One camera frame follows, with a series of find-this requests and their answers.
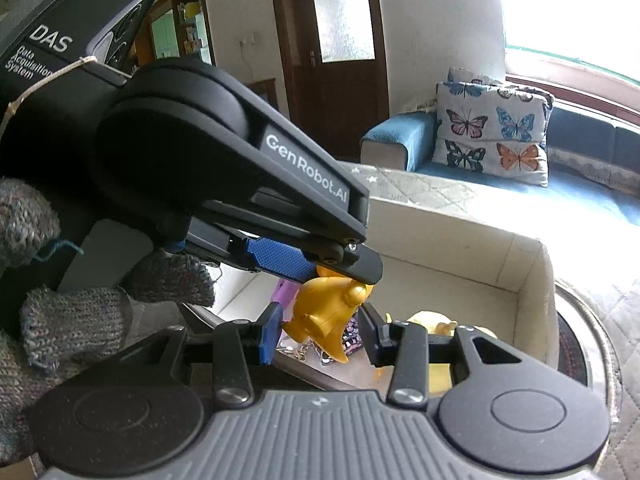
sofa armrest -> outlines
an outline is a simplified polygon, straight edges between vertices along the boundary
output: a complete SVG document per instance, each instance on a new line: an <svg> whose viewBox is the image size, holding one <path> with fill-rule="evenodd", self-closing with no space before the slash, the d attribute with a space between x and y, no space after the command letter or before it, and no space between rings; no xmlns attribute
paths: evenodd
<svg viewBox="0 0 640 480"><path fill-rule="evenodd" d="M389 118L360 140L360 162L415 171L433 154L436 114L414 112Z"/></svg>

pillow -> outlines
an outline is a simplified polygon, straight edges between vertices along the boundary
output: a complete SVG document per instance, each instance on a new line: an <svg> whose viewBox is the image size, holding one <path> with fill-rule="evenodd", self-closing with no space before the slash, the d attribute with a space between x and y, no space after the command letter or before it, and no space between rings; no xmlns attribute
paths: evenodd
<svg viewBox="0 0 640 480"><path fill-rule="evenodd" d="M466 68L449 68L447 74L447 82L455 83L473 83L479 85L500 86L504 85L504 81L494 79L484 74L476 74Z"/></svg>
<svg viewBox="0 0 640 480"><path fill-rule="evenodd" d="M551 112L554 109L554 101L556 99L556 97L551 93L551 92L547 92L546 90L543 90L542 88L536 88L535 86L528 86L528 85L521 85L521 84L517 84L517 83L512 83L509 85L505 85L505 88L510 88L512 90L519 90L521 92L526 92L529 94L537 94L539 96L542 96L543 98L546 99L546 107L542 108L542 111L545 113L545 133L546 133L546 128L549 126L549 118L551 117Z"/></svg>
<svg viewBox="0 0 640 480"><path fill-rule="evenodd" d="M439 83L433 162L546 187L546 98L499 86Z"/></svg>

screw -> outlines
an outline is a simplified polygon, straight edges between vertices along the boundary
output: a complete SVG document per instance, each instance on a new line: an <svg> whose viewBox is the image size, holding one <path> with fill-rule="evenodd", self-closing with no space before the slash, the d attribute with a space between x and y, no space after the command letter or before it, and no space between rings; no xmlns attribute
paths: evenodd
<svg viewBox="0 0 640 480"><path fill-rule="evenodd" d="M225 404L241 404L249 399L249 393L242 388L222 388L218 398Z"/></svg>
<svg viewBox="0 0 640 480"><path fill-rule="evenodd" d="M391 398L398 404L414 406L424 400L424 395L413 388L399 388L391 394Z"/></svg>

butterfly print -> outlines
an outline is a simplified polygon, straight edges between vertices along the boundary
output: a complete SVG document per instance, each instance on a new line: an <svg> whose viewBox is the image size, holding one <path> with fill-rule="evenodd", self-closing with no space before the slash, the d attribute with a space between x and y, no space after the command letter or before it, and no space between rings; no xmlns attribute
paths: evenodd
<svg viewBox="0 0 640 480"><path fill-rule="evenodd" d="M509 90L508 88L498 89L498 95L503 99L511 99L514 94L516 94L516 92L514 90ZM518 92L516 95L523 103L530 103L533 101L533 95L528 92Z"/></svg>
<svg viewBox="0 0 640 480"><path fill-rule="evenodd" d="M518 122L507 113L504 108L496 107L495 111L498 113L498 121L502 125L502 137L506 140L513 139L514 137L520 138L524 142L531 140L531 131L533 129L533 122L536 118L534 114L525 115Z"/></svg>
<svg viewBox="0 0 640 480"><path fill-rule="evenodd" d="M460 116L453 110L447 109L446 111L449 119L451 120L451 131L456 135L468 135L472 139L479 139L482 137L482 129L489 120L489 117L486 115L480 115L470 119L471 110L469 110L467 117Z"/></svg>
<svg viewBox="0 0 640 480"><path fill-rule="evenodd" d="M531 171L537 171L540 168L538 147L535 144L530 145L523 152L514 152L500 142L496 142L495 147L498 148L498 155L500 155L500 165L507 171L511 171L516 164L519 171L522 171L523 164Z"/></svg>
<svg viewBox="0 0 640 480"><path fill-rule="evenodd" d="M484 88L480 85L471 85L467 83L455 83L453 81L447 81L443 83L449 89L451 95L463 95L463 98L467 95L471 97L480 97L482 92L484 92Z"/></svg>
<svg viewBox="0 0 640 480"><path fill-rule="evenodd" d="M482 173L484 168L480 161L484 159L486 154L485 148L476 148L465 153L453 140L445 140L444 143L449 152L447 153L447 166L459 168L460 164L462 164L463 168L468 166L470 170Z"/></svg>
<svg viewBox="0 0 640 480"><path fill-rule="evenodd" d="M533 101L533 95L528 94L526 92L518 92L518 99L520 99L523 103L530 103Z"/></svg>
<svg viewBox="0 0 640 480"><path fill-rule="evenodd" d="M507 88L498 88L498 95L503 99L511 99L511 96L513 96L513 90L508 90Z"/></svg>

white box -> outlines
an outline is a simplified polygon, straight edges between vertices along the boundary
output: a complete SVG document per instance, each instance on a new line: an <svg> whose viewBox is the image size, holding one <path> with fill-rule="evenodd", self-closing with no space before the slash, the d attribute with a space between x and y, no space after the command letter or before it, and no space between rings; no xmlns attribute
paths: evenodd
<svg viewBox="0 0 640 480"><path fill-rule="evenodd" d="M558 367L558 318L554 276L545 246L533 238L415 206L373 198L367 245L382 256L384 273L370 302L384 316L407 319L421 310L441 312L459 324L483 326L498 338ZM241 272L225 268L223 275ZM216 313L226 320L255 320L277 278L265 273L242 283ZM382 376L358 351L345 365L306 364L359 388L386 392Z"/></svg>

